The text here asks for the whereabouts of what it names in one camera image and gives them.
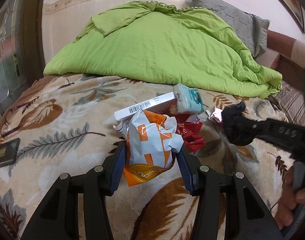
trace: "human hand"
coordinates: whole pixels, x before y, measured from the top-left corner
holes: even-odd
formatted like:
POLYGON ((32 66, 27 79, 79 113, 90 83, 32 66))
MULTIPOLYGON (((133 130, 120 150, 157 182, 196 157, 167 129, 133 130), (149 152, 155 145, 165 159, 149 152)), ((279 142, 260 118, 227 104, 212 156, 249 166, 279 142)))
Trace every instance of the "human hand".
POLYGON ((283 227, 291 225, 293 222, 294 218, 291 210, 293 210, 297 204, 305 205, 305 188, 299 190, 297 194, 294 193, 292 189, 293 175, 293 167, 291 167, 285 175, 282 195, 278 202, 278 211, 275 215, 275 221, 280 230, 283 227))

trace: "floral blanket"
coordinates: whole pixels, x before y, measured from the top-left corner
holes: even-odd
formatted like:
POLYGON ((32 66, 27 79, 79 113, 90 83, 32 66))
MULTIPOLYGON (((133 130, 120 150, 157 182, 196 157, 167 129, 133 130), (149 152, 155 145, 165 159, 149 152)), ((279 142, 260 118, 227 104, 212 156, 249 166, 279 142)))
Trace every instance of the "floral blanket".
MULTIPOLYGON (((117 76, 66 75, 53 78, 29 100, 14 106, 3 119, 0 144, 21 143, 14 165, 0 168, 0 220, 20 237, 35 209, 57 177, 86 173, 102 164, 123 140, 114 131, 112 113, 157 95, 171 85, 117 76)), ((246 103, 245 115, 255 120, 286 120, 269 101, 199 90, 205 109, 246 103)), ((221 127, 200 115, 205 147, 194 154, 217 172, 243 172, 272 213, 282 180, 292 165, 289 154, 255 139, 245 147, 232 145, 221 127)), ((224 238, 225 196, 221 195, 218 239, 224 238)), ((122 176, 118 190, 106 198, 115 239, 189 239, 198 198, 185 190, 178 165, 156 178, 128 187, 122 176)), ((79 234, 86 239, 83 198, 79 197, 79 234)))

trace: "red plastic bag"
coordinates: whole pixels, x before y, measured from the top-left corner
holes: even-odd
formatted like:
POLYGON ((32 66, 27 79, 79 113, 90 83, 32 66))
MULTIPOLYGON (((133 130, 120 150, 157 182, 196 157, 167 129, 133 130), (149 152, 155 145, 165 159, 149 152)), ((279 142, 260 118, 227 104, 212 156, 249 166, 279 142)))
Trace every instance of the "red plastic bag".
POLYGON ((176 115, 177 130, 176 133, 180 134, 183 138, 183 144, 185 145, 189 153, 199 150, 205 146, 204 137, 199 135, 198 132, 202 127, 202 122, 185 122, 190 114, 178 114, 176 115))

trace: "striped cushion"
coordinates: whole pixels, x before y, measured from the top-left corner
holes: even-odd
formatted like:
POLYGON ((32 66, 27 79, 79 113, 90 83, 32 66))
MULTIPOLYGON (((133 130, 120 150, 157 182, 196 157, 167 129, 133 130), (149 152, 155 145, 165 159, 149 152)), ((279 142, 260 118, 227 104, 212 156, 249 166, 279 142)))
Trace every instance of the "striped cushion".
POLYGON ((270 95, 269 101, 286 114, 290 123, 305 126, 305 104, 302 92, 285 81, 281 84, 281 91, 270 95))

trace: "blue gripper pad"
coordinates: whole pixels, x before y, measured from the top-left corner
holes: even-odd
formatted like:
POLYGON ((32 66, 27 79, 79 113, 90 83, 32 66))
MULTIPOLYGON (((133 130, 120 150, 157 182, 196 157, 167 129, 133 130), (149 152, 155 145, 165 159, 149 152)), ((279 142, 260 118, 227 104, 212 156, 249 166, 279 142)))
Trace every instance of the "blue gripper pad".
POLYGON ((185 188, 187 189, 190 195, 194 195, 195 188, 193 185, 193 174, 189 169, 189 165, 186 156, 183 153, 182 148, 179 151, 179 153, 176 154, 176 158, 183 179, 183 183, 185 184, 185 188))
POLYGON ((118 189, 120 179, 123 174, 123 169, 126 163, 126 155, 127 155, 126 144, 120 143, 115 153, 112 156, 106 158, 106 160, 109 158, 108 165, 105 165, 106 168, 105 177, 108 182, 107 190, 110 196, 112 196, 113 193, 118 189))

